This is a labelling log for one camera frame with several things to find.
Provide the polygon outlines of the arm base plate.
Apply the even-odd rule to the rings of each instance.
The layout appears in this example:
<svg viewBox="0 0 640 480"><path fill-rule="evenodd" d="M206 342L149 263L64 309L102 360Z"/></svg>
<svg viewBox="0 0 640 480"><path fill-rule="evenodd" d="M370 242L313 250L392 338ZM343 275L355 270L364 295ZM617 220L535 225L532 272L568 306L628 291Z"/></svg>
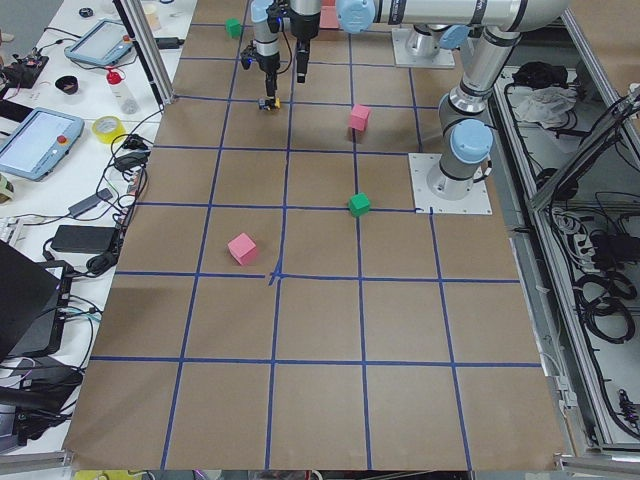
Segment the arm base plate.
<svg viewBox="0 0 640 480"><path fill-rule="evenodd" d="M440 169L438 153L410 153L409 172L414 210L419 214L491 215L492 208L482 168L467 180L453 180Z"/></svg>
<svg viewBox="0 0 640 480"><path fill-rule="evenodd" d="M392 46L396 67L453 69L455 59L451 49L440 45L448 27L433 29L428 25L394 28Z"/></svg>

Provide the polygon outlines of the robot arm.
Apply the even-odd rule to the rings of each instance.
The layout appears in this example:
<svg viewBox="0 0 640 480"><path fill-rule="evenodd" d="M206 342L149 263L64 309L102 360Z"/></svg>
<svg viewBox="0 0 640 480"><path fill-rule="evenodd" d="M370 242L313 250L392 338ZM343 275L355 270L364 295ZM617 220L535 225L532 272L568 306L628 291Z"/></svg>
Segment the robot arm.
<svg viewBox="0 0 640 480"><path fill-rule="evenodd" d="M247 53L248 65L257 63L265 75L266 95L259 100L262 110L280 108L277 97L278 76L286 73L293 62L291 44L284 30L284 18L288 16L288 1L254 0L250 4L253 40ZM288 65L281 69L279 34L282 33L289 52Z"/></svg>
<svg viewBox="0 0 640 480"><path fill-rule="evenodd" d="M441 66L467 44L472 29L480 29L459 84L440 102L446 147L426 176L433 194L457 201L479 182L476 171L493 145L493 134L479 117L498 75L522 33L550 24L567 6L565 1L529 0L338 1L335 14L340 29L351 34L373 24L391 26L399 66Z"/></svg>

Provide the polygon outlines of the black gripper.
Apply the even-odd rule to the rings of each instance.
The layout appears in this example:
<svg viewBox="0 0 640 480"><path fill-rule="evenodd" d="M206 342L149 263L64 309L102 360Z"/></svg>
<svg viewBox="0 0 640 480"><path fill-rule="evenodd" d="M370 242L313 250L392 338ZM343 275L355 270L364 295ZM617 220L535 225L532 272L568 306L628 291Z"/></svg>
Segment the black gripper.
<svg viewBox="0 0 640 480"><path fill-rule="evenodd" d="M266 98L274 100L277 92L277 74L280 68L280 53L276 51L271 55L256 54L259 68L265 75Z"/></svg>
<svg viewBox="0 0 640 480"><path fill-rule="evenodd" d="M296 40L296 82L305 83L308 73L311 41L308 39Z"/></svg>

